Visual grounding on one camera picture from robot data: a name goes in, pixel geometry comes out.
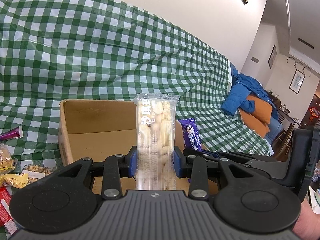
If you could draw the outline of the person's right hand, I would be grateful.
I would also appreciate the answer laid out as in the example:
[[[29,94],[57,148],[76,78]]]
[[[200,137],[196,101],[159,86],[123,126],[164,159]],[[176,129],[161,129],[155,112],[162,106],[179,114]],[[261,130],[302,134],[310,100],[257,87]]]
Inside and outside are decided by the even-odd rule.
[[[301,203],[300,216],[293,232],[305,240],[318,240],[320,237],[319,214],[313,212],[307,199]]]

